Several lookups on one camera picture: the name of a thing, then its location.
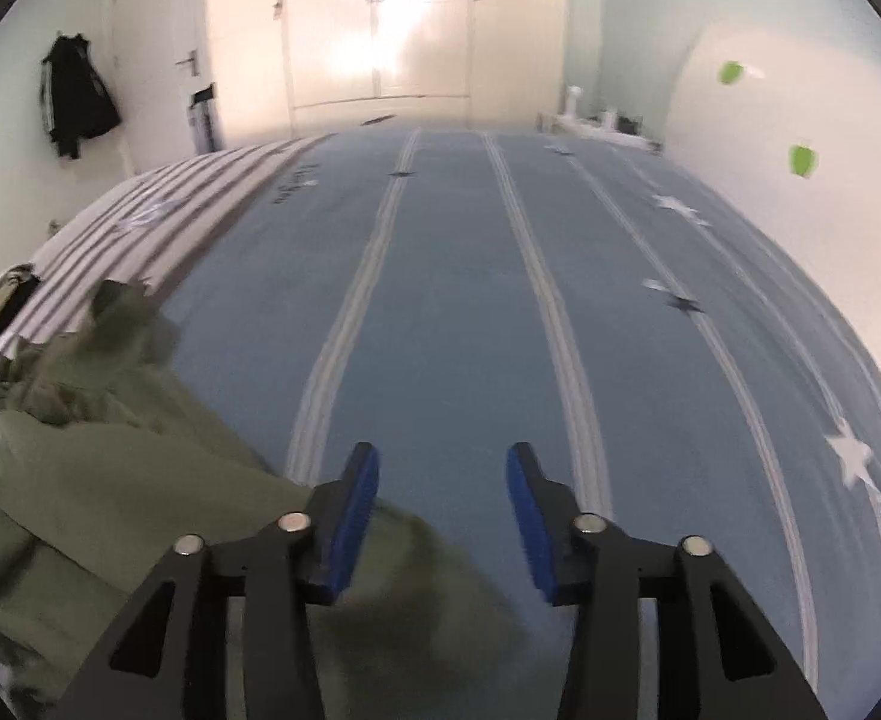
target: bed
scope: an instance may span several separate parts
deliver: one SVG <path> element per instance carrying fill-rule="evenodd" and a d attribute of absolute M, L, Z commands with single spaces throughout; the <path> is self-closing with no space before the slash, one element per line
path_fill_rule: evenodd
<path fill-rule="evenodd" d="M 365 127 L 228 153 L 68 225 L 0 353 L 76 327 L 103 277 L 142 280 L 173 370 L 276 473 L 315 484 L 373 442 L 384 498 L 460 546 L 526 634 L 497 680 L 424 717 L 556 711 L 573 618 L 528 575 L 504 471 L 519 440 L 631 536 L 709 538 L 828 716 L 869 712 L 881 376 L 722 197 L 661 157 L 548 135 Z M 229 190 L 197 178 L 254 163 Z M 178 191 L 231 201 L 178 200 L 189 175 Z"/>

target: metal screw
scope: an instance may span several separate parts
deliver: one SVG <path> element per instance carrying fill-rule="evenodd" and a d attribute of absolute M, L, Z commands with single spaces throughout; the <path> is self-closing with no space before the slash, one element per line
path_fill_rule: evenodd
<path fill-rule="evenodd" d="M 681 546 L 684 548 L 684 552 L 694 557 L 704 557 L 714 551 L 711 542 L 703 536 L 687 536 Z"/>
<path fill-rule="evenodd" d="M 311 517 L 304 512 L 290 512 L 277 520 L 277 527 L 287 533 L 299 533 L 311 527 Z"/>
<path fill-rule="evenodd" d="M 178 555 L 197 555 L 203 549 L 203 539 L 195 536 L 194 533 L 188 533 L 187 536 L 180 536 L 178 543 L 175 543 L 173 550 Z"/>
<path fill-rule="evenodd" d="M 578 514 L 574 517 L 574 527 L 581 533 L 601 533 L 607 528 L 607 520 L 597 514 Z"/>

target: green sticker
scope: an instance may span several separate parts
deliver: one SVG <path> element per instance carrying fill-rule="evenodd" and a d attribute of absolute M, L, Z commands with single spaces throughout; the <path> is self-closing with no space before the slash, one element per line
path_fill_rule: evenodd
<path fill-rule="evenodd" d="M 791 172 L 802 178 L 810 178 L 817 167 L 817 151 L 807 146 L 791 146 Z"/>
<path fill-rule="evenodd" d="M 725 86 L 740 81 L 744 74 L 744 66 L 740 62 L 725 62 L 720 73 L 717 74 L 719 80 Z"/>

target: door handle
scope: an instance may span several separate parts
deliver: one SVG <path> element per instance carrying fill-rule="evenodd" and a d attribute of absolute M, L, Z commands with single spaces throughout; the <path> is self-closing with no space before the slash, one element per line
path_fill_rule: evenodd
<path fill-rule="evenodd" d="M 197 69 L 197 50 L 193 50 L 188 53 L 186 59 L 182 59 L 179 62 L 173 63 L 175 66 L 179 67 L 180 65 L 190 65 L 191 66 L 191 76 L 194 79 L 200 75 L 200 71 Z"/>

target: blue bedsheet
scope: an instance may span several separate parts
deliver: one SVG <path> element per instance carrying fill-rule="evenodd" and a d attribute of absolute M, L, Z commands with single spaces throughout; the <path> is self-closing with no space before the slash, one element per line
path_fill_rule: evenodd
<path fill-rule="evenodd" d="M 480 134 L 410 143 L 399 129 L 321 143 L 298 175 L 261 191 L 165 313 L 180 328 L 175 370 L 277 472 L 333 477 L 354 442 L 375 443 L 382 494 L 463 546 L 523 620 L 526 643 L 499 683 L 425 716 L 556 712 L 572 616 L 544 605 L 528 576 L 504 461 L 528 440 L 548 475 L 573 484 L 585 472 L 559 389 L 571 380 L 557 362 L 567 322 L 617 523 L 654 541 L 710 538 L 808 667 L 813 647 L 832 720 L 863 717 L 881 693 L 881 378 L 850 327 L 732 206 L 663 158 L 498 137 L 518 217 Z M 391 176 L 398 166 L 410 175 Z M 553 296 L 532 287 L 531 257 Z M 652 262 L 701 317 L 672 305 Z M 330 399 L 329 422 L 305 391 Z M 828 441 L 843 438 L 839 418 L 846 445 Z M 320 441 L 317 461 L 303 447 L 292 461 L 293 434 Z M 838 452 L 850 462 L 850 442 L 873 459 L 847 485 Z"/>

